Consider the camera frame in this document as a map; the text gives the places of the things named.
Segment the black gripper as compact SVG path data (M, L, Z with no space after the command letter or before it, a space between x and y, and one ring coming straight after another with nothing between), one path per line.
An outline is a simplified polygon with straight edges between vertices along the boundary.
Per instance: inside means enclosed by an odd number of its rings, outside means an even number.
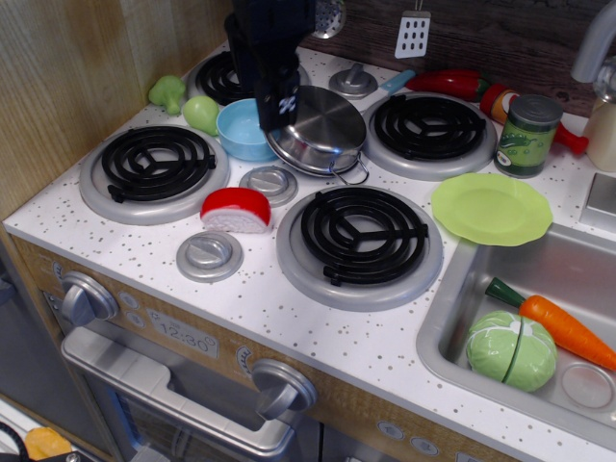
M224 28L243 90L254 90L265 133L295 124L296 49L315 30L314 1L234 1Z

